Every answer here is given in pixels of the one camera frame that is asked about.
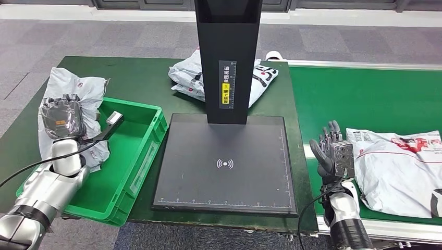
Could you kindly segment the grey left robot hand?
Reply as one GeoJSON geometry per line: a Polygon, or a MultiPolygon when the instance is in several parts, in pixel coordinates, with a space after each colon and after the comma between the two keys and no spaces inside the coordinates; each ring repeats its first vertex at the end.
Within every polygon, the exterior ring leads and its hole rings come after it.
{"type": "Polygon", "coordinates": [[[77,94],[44,98],[40,111],[45,132],[51,139],[80,138],[86,134],[82,106],[77,94]]]}

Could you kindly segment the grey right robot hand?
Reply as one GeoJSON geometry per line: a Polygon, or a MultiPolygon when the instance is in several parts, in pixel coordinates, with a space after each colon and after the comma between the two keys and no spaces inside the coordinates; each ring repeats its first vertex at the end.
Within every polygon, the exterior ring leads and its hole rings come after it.
{"type": "Polygon", "coordinates": [[[317,172],[321,177],[334,173],[334,160],[331,158],[330,146],[343,141],[340,126],[336,120],[328,122],[328,128],[323,127],[318,136],[319,142],[311,139],[310,149],[318,161],[317,172]]]}

